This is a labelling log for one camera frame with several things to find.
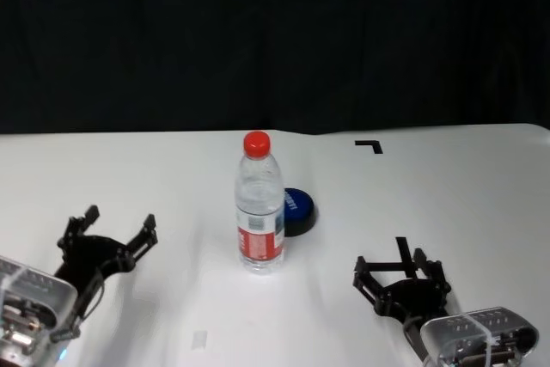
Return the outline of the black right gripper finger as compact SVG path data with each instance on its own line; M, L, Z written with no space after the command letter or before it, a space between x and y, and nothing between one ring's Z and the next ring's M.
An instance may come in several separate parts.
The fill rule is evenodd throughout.
M421 248L416 248L413 253L413 262L428 279L435 281L444 293L450 292L450 284L445 278L440 260L429 260Z
M372 276L373 272L388 270L386 263L367 262L358 256L354 267L353 286L371 303L375 304L383 290L382 285Z

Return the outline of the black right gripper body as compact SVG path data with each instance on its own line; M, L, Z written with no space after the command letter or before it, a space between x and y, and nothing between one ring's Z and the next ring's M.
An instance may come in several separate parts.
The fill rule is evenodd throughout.
M376 297L376 313L407 321L419 317L423 321L446 316L450 285L431 279L404 279L382 288Z

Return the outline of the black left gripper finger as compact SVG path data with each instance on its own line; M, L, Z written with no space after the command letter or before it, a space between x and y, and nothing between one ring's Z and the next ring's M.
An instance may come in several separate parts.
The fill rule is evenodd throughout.
M122 258L127 262L138 262L157 243L156 218L154 214L149 214L142 228L126 243Z
M97 205L91 205L81 217L70 217L63 236L58 240L58 247L68 251L74 241L80 238L99 218L100 212Z

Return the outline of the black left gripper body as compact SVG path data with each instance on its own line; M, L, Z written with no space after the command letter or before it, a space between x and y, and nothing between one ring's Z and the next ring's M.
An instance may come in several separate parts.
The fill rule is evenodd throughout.
M58 247L63 263L54 273L77 290L79 298L96 293L110 276L131 271L126 245L99 235L61 238Z

